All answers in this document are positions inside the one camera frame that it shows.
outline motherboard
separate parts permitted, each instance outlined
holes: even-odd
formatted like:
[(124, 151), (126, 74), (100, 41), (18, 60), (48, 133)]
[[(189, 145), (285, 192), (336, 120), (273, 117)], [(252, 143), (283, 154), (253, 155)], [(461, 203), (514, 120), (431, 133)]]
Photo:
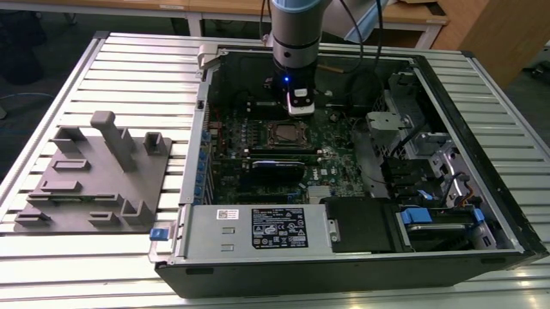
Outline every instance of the motherboard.
[(210, 113), (213, 202), (301, 204), (364, 196), (349, 134), (356, 119), (329, 108), (289, 118), (276, 104), (251, 100), (247, 109)]

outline slotted metal surface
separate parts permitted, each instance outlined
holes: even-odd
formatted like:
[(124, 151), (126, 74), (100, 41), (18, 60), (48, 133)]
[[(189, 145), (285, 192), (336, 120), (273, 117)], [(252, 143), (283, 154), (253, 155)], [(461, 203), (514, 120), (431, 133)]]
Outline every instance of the slotted metal surface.
[[(257, 46), (239, 39), (200, 40), (184, 37), (112, 33), (94, 40), (80, 68), (58, 95), (58, 107), (44, 135), (18, 160), (6, 178), (12, 186), (0, 207), (1, 308), (116, 308), (201, 306), (214, 308), (547, 308), (550, 259), (511, 271), (484, 274), (449, 288), (421, 288), (351, 294), (292, 295), (239, 299), (180, 299), (157, 278), (148, 262), (146, 235), (12, 236), (13, 218), (25, 206), (52, 154), (48, 139), (60, 125), (88, 126), (94, 110), (110, 110), (117, 125), (132, 136), (149, 129), (174, 141), (162, 182), (157, 221), (173, 220), (177, 211), (189, 125), (198, 79), (198, 46), (217, 42)], [(327, 44), (323, 50), (353, 50)], [(457, 110), (485, 150), (532, 227), (550, 247), (548, 151), (518, 116), (475, 62), (453, 51), (384, 49), (388, 53), (423, 55), (439, 76)], [(168, 253), (169, 247), (157, 248)]]

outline power supply label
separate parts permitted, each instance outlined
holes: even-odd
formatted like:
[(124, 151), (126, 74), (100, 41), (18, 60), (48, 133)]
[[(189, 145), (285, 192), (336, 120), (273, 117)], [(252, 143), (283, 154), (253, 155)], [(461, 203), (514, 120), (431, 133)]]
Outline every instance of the power supply label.
[(252, 209), (252, 246), (256, 249), (307, 248), (303, 208)]

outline metal bracket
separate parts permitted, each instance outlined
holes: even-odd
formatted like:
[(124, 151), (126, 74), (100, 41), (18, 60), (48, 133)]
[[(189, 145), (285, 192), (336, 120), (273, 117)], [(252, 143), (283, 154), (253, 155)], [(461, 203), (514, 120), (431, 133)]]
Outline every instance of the metal bracket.
[(200, 70), (205, 70), (210, 68), (216, 62), (218, 57), (217, 54), (217, 44), (202, 44), (198, 47), (198, 53), (196, 55), (196, 63), (198, 65)]

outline white sticker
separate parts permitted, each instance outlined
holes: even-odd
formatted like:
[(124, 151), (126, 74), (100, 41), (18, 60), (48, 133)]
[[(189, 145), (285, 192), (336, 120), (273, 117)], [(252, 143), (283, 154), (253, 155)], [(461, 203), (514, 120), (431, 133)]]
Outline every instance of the white sticker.
[(160, 8), (166, 8), (169, 10), (182, 10), (181, 5), (158, 5)]
[(447, 23), (447, 21), (439, 21), (436, 19), (428, 19), (425, 22), (428, 24), (445, 24)]
[(237, 209), (218, 209), (217, 220), (237, 220), (239, 219), (239, 210)]

